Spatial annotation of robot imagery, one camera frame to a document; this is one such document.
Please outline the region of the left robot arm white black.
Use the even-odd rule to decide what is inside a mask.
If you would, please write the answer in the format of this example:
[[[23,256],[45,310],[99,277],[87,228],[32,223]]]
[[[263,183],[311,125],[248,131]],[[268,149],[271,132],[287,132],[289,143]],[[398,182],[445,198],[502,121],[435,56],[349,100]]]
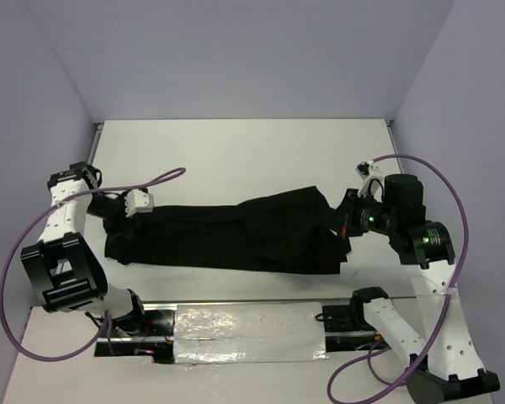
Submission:
[[[49,313],[85,311],[109,313],[114,327],[129,336],[146,330],[148,315],[140,297],[130,289],[111,285],[104,268],[84,238],[86,218],[105,224],[125,218],[125,203],[104,192],[99,169],[87,162],[73,163],[47,182],[56,210],[49,215],[36,244],[24,247],[21,263],[35,292]]]

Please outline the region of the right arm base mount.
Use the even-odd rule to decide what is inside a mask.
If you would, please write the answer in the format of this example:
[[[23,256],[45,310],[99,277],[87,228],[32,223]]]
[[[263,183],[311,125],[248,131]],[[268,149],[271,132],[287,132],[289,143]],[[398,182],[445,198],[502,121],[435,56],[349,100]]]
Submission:
[[[323,306],[314,316],[323,325],[327,337],[365,337],[374,336],[375,329],[354,319],[350,305]]]

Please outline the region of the black long sleeve shirt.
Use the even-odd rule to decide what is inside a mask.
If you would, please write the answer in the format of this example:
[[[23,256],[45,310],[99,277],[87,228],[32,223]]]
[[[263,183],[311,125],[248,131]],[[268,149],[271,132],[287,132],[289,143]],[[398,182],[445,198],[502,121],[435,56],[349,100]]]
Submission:
[[[123,265],[338,274],[351,245],[324,227],[331,213],[315,186],[237,205],[158,206],[105,221],[104,255]]]

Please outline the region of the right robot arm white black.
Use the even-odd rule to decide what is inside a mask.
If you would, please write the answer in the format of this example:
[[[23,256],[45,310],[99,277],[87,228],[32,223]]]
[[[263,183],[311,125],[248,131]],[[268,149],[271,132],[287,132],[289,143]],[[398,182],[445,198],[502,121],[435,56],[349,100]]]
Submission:
[[[342,237],[384,235],[405,268],[417,298],[424,333],[398,313],[380,287],[356,290],[349,320],[373,327],[402,362],[407,391],[416,403],[444,403],[498,391],[467,327],[458,290],[450,282],[457,260],[445,225],[426,217],[423,184],[411,174],[368,173],[348,189],[335,211]]]

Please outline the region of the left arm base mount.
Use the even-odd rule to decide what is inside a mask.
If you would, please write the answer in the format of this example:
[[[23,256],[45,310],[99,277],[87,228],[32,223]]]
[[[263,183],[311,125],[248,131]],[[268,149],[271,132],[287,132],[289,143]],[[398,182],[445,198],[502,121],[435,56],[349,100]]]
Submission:
[[[130,336],[115,327],[110,340],[100,338],[95,345],[96,358],[146,358],[157,364],[173,364],[173,340],[176,306],[148,305],[146,324]]]

